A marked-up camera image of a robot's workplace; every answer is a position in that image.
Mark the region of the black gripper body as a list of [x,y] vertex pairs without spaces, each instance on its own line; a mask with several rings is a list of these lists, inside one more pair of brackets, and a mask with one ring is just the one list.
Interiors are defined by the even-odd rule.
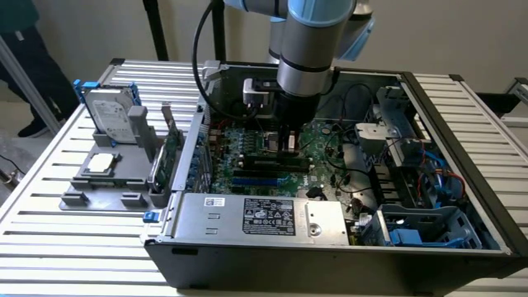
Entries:
[[319,94],[299,97],[287,92],[281,92],[274,104],[274,117],[282,126],[301,128],[310,123],[318,112]]

